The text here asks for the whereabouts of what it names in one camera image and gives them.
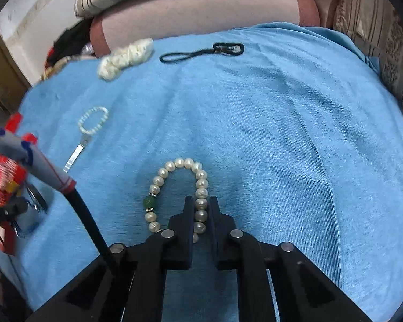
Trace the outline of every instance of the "black mount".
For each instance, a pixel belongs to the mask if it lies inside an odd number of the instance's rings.
[[[236,229],[216,197],[210,198],[208,212],[214,265],[237,271],[240,322],[276,321],[267,270],[281,322],[370,322],[292,243],[273,246]],[[97,257],[27,321],[160,322],[167,270],[191,266],[193,214],[194,200],[187,197],[168,230],[135,246],[113,244],[116,275]]]

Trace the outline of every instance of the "white crystal bracelet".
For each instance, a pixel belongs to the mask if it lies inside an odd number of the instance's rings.
[[[93,129],[90,130],[86,130],[84,128],[84,122],[85,120],[93,113],[93,112],[97,112],[97,111],[102,111],[104,112],[103,116],[100,119],[100,122],[97,124],[97,126],[95,126]],[[101,127],[103,126],[103,124],[107,121],[107,119],[109,118],[109,111],[108,109],[106,109],[104,106],[95,106],[92,109],[89,109],[78,121],[78,127],[81,130],[81,132],[83,134],[88,134],[89,136],[95,134],[99,129],[101,129]]]
[[[207,172],[202,169],[202,164],[200,162],[194,162],[192,158],[177,158],[174,162],[168,161],[164,167],[158,170],[158,175],[152,180],[152,184],[149,186],[149,195],[143,200],[143,206],[145,207],[145,220],[149,223],[149,231],[155,233],[161,230],[160,223],[157,222],[157,215],[155,214],[155,208],[157,206],[157,195],[160,193],[164,185],[164,179],[169,176],[169,172],[175,171],[177,168],[185,167],[191,169],[196,175],[196,202],[194,213],[194,234],[192,242],[196,243],[199,240],[199,235],[206,231],[206,225],[204,222],[207,220],[207,187],[209,182],[207,181]]]

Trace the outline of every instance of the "white wall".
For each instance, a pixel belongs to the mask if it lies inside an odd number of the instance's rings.
[[[75,0],[9,0],[0,12],[0,35],[31,84],[44,70],[49,49],[74,25]]]

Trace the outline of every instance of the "red packaging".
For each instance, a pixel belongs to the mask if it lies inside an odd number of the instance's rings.
[[[21,120],[21,114],[14,114],[7,122],[5,129],[15,133]],[[37,138],[31,133],[26,133],[21,138],[32,144],[37,143]],[[23,167],[10,158],[0,155],[0,207],[3,207],[10,197],[19,191],[26,176],[27,171]],[[0,240],[0,250],[13,255],[15,253],[16,234],[9,223],[0,224],[0,237],[4,243]]]

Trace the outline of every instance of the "black cable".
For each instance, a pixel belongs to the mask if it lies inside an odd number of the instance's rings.
[[[205,48],[195,52],[173,52],[166,53],[160,56],[160,62],[162,63],[176,63],[182,60],[187,60],[192,57],[200,56],[203,54],[223,53],[229,56],[239,56],[245,51],[243,44],[229,43],[229,42],[217,42],[214,43],[212,48]]]
[[[103,257],[110,271],[112,272],[112,274],[116,275],[118,273],[118,264],[113,259],[112,253],[110,252],[103,236],[100,233],[100,230],[97,227],[96,222],[94,221],[88,207],[85,205],[85,202],[82,199],[81,195],[79,195],[78,191],[74,189],[64,196],[67,201],[69,201],[72,208],[75,210],[76,214],[87,230],[88,235],[91,237],[91,240],[93,241],[100,255]]]

